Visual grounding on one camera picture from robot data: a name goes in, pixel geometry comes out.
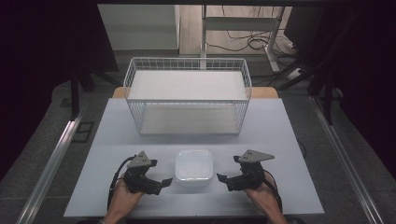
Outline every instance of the aluminum rail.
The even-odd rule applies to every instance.
[[[328,135],[330,142],[332,143],[332,149],[338,157],[338,160],[341,163],[341,166],[346,173],[346,177],[348,178],[353,190],[358,196],[358,200],[361,203],[361,207],[363,208],[364,213],[369,219],[370,223],[379,224],[384,223],[384,220],[380,216],[378,212],[378,208],[375,205],[373,198],[370,195],[369,190],[364,186],[361,178],[353,166],[352,161],[347,155],[347,151],[344,149],[343,144],[338,138],[337,132],[335,131],[332,125],[329,125],[327,120],[324,118],[322,114],[322,106],[318,99],[318,97],[309,97],[311,103],[314,105],[317,115],[319,117],[320,123],[323,126],[324,131]]]
[[[88,104],[87,98],[88,96],[82,98],[82,108],[80,109],[76,119],[67,123],[58,144],[53,150],[49,161],[43,170],[43,173],[41,173],[40,178],[35,184],[35,188],[33,189],[32,194],[22,209],[20,217],[16,223],[30,224],[34,221],[35,215],[37,214],[37,211],[40,208],[40,205],[42,204],[48,189],[50,188],[50,184],[52,183],[52,180],[55,177],[59,166],[61,165],[64,154],[69,147],[70,142],[72,141],[73,135],[76,132],[79,123],[81,122],[82,116],[85,113]]]

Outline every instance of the white wire basket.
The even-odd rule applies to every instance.
[[[140,134],[238,135],[250,94],[244,59],[132,58],[124,80]]]

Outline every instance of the white table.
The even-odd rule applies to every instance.
[[[131,217],[252,217],[261,214],[243,191],[228,191],[216,173],[241,175],[234,155],[248,148],[275,155],[262,166],[276,178],[284,214],[323,214],[312,179],[281,99],[252,99],[238,136],[141,136],[124,99],[110,99],[65,217],[102,217],[114,173],[128,157],[145,150],[158,160],[148,178],[174,177],[175,157],[182,149],[212,152],[214,175],[204,188],[176,181],[159,196],[145,195]]]

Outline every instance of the white bowl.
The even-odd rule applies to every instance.
[[[176,182],[182,186],[204,186],[213,175],[212,154],[206,149],[182,150],[176,155]]]

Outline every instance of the human hand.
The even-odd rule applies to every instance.
[[[265,172],[265,178],[274,187],[275,180]],[[283,216],[277,204],[276,196],[271,189],[262,183],[257,189],[244,189],[247,196],[256,205],[256,207],[269,219],[272,224],[287,224],[287,220]]]
[[[145,193],[141,191],[137,193],[129,192],[128,186],[123,179],[119,179],[114,188],[113,198],[111,199],[104,222],[106,224],[118,223],[134,210],[144,194]]]

